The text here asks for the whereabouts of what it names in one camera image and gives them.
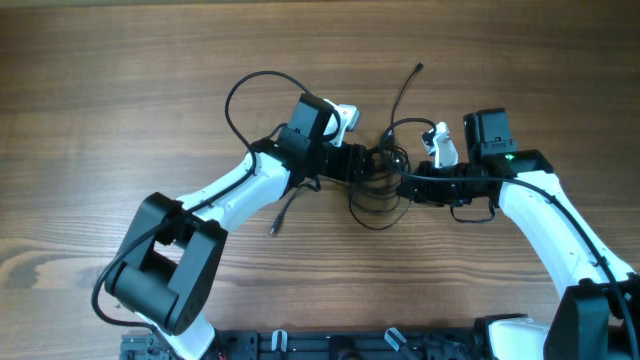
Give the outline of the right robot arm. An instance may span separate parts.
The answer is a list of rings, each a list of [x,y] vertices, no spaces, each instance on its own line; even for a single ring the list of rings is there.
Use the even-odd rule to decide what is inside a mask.
[[[551,323],[525,315],[478,320],[491,359],[636,359],[639,275],[612,252],[564,193],[536,149],[520,150],[501,108],[464,116],[461,163],[445,123],[422,135],[430,160],[405,172],[399,196],[455,209],[486,198],[524,234],[551,277],[560,304]]]

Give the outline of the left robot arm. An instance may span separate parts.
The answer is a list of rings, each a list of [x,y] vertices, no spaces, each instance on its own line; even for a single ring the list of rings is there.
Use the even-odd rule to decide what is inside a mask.
[[[148,196],[101,287],[142,318],[166,357],[205,358],[216,331],[202,309],[228,235],[307,179],[353,180],[366,149],[343,138],[359,116],[354,105],[302,94],[279,134],[250,144],[226,175],[177,199]]]

